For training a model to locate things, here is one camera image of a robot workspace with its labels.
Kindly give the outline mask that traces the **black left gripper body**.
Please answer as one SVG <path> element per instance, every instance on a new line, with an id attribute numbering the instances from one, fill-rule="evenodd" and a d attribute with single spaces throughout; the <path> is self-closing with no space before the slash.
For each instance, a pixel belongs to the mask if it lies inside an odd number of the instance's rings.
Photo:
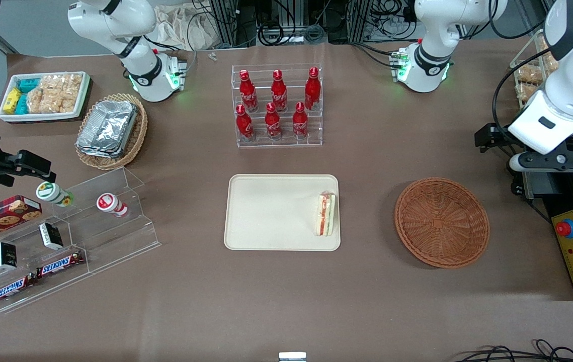
<path id="1" fill-rule="evenodd" d="M 524 147 L 521 141 L 509 133 L 507 127 L 489 124 L 489 148 L 505 146 L 509 147 L 512 151 L 514 151 L 514 146 L 518 146 L 519 148 Z"/>

